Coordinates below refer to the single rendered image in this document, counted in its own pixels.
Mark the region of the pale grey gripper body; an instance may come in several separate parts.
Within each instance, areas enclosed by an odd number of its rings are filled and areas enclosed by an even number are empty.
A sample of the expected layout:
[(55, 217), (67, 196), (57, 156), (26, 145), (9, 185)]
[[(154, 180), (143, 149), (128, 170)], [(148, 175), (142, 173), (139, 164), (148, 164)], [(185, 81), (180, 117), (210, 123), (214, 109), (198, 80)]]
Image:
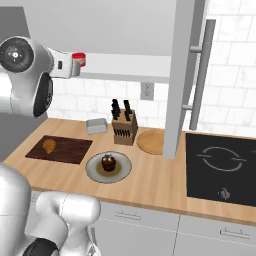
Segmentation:
[(72, 77), (77, 77), (80, 75), (80, 61), (79, 61), (79, 53), (72, 54)]

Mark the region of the red-lidded jam jar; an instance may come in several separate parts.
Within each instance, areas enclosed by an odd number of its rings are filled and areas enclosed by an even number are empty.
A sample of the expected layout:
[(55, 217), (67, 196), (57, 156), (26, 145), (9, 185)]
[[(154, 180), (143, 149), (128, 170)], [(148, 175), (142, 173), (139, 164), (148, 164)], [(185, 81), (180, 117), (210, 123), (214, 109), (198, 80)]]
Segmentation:
[(80, 64), (81, 67), (86, 65), (86, 54), (84, 52), (76, 52), (72, 54), (72, 58)]

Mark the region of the golden croissant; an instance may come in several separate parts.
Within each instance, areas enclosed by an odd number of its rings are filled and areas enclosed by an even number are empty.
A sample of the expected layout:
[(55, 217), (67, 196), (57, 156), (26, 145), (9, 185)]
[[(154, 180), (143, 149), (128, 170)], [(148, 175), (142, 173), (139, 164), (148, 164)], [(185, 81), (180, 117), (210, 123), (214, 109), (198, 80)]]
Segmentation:
[(43, 142), (43, 148), (47, 154), (51, 154), (56, 148), (56, 142), (53, 139), (46, 139)]

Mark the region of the dark brown cutting board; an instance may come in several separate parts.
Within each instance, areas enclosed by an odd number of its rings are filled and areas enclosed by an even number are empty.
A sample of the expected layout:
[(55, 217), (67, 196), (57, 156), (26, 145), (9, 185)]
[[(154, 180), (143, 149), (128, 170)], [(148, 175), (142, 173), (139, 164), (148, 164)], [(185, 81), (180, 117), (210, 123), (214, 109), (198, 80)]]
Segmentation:
[[(47, 140), (56, 142), (56, 147), (51, 153), (48, 153), (43, 147), (43, 143)], [(92, 143), (92, 140), (44, 135), (25, 157), (61, 163), (80, 164)]]

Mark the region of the round wooden board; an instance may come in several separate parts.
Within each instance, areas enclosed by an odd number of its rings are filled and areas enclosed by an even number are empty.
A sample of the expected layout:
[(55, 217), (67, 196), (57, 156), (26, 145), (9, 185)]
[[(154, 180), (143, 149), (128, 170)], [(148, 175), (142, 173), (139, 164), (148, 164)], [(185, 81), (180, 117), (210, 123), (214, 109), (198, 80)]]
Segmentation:
[(163, 152), (164, 131), (149, 130), (142, 132), (137, 138), (138, 147), (149, 154), (161, 155)]

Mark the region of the white cabinet door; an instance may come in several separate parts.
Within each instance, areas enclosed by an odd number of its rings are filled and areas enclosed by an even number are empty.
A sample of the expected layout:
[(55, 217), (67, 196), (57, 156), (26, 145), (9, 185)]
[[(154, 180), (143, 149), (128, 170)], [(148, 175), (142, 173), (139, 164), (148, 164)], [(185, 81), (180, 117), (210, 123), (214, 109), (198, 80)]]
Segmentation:
[(163, 157), (174, 159), (193, 86), (208, 0), (177, 0), (172, 44)]

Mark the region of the small grey box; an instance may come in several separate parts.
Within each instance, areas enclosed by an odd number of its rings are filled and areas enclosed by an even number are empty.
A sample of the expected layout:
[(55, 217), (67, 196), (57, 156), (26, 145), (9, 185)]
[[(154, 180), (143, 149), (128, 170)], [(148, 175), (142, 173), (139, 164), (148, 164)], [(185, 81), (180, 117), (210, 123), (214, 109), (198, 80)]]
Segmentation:
[(86, 127), (87, 127), (87, 133), (89, 135), (105, 133), (108, 131), (108, 124), (105, 118), (87, 120)]

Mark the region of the wooden knife block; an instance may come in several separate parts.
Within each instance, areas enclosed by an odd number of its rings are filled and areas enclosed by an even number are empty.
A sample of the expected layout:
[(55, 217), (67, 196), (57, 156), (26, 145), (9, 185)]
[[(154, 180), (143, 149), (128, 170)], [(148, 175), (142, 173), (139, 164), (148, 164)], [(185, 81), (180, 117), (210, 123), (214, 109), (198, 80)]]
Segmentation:
[(124, 100), (123, 103), (124, 107), (121, 108), (117, 99), (112, 100), (114, 143), (132, 146), (138, 130), (136, 114), (128, 100)]

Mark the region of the chocolate cupcake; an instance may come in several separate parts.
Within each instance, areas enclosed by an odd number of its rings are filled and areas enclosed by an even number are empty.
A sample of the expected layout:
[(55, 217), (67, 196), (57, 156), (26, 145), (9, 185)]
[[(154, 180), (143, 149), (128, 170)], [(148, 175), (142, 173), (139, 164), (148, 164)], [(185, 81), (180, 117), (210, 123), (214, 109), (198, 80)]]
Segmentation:
[(105, 154), (101, 160), (101, 164), (105, 171), (111, 172), (116, 167), (116, 160), (111, 154)]

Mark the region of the grey plate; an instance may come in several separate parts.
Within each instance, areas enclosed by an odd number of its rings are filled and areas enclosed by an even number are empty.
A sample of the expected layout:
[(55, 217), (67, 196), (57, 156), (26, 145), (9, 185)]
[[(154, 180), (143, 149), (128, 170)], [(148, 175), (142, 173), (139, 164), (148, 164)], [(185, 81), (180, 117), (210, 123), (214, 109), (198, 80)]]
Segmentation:
[[(102, 166), (102, 158), (111, 155), (116, 160), (113, 171), (107, 172)], [(86, 164), (86, 174), (93, 181), (104, 184), (111, 184), (125, 179), (132, 170), (130, 159), (123, 153), (116, 151), (101, 152), (89, 159)]]

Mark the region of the white drawer front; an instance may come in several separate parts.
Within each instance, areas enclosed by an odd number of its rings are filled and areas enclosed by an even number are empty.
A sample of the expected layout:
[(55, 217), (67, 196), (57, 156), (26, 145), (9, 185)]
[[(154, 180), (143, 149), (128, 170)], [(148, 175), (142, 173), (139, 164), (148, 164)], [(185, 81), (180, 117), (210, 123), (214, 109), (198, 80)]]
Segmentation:
[[(241, 238), (220, 235), (220, 230), (224, 229), (225, 227), (228, 230), (235, 232), (242, 230), (245, 234), (249, 234), (251, 239), (245, 240)], [(179, 232), (187, 235), (241, 243), (256, 247), (256, 227), (248, 225), (181, 215), (179, 222)]]
[[(137, 212), (137, 214), (141, 216), (141, 220), (137, 221), (137, 220), (116, 217), (115, 213), (122, 210), (126, 213)], [(139, 226), (145, 226), (145, 227), (168, 230), (168, 231), (175, 231), (177, 229), (177, 225), (179, 221), (178, 214), (156, 211), (156, 210), (149, 210), (144, 208), (137, 208), (132, 206), (125, 206), (120, 204), (107, 203), (107, 202), (101, 203), (100, 218), (104, 220), (118, 221), (118, 222), (135, 224)]]

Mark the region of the black hob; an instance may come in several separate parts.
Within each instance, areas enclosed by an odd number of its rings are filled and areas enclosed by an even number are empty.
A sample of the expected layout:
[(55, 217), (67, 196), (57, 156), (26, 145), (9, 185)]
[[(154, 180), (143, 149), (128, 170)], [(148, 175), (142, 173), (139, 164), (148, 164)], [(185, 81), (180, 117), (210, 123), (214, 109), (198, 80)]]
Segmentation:
[(187, 133), (187, 196), (256, 207), (256, 140)]

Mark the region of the white cupboard door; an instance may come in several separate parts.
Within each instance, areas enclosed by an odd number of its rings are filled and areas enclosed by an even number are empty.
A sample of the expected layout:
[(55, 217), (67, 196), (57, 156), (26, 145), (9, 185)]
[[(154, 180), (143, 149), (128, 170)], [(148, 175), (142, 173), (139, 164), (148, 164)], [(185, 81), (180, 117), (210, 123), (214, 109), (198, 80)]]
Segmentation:
[(95, 228), (102, 256), (172, 256), (176, 232), (99, 219)]
[(174, 256), (256, 256), (256, 247), (179, 233)]

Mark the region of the white wall cabinet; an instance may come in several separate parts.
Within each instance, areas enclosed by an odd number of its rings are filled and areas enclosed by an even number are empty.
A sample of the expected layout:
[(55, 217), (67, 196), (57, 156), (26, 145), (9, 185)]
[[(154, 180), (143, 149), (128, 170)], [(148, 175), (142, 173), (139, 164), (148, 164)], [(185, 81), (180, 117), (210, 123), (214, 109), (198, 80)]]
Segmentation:
[(84, 52), (86, 78), (167, 82), (176, 0), (18, 0), (32, 38)]

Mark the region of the grey wall socket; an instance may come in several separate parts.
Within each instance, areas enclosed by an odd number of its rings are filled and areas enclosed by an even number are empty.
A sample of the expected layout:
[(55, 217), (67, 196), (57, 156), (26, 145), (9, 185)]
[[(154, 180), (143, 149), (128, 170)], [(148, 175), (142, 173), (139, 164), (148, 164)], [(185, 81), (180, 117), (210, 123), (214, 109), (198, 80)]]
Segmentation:
[(142, 82), (141, 83), (141, 100), (150, 100), (154, 99), (154, 84), (149, 82)]

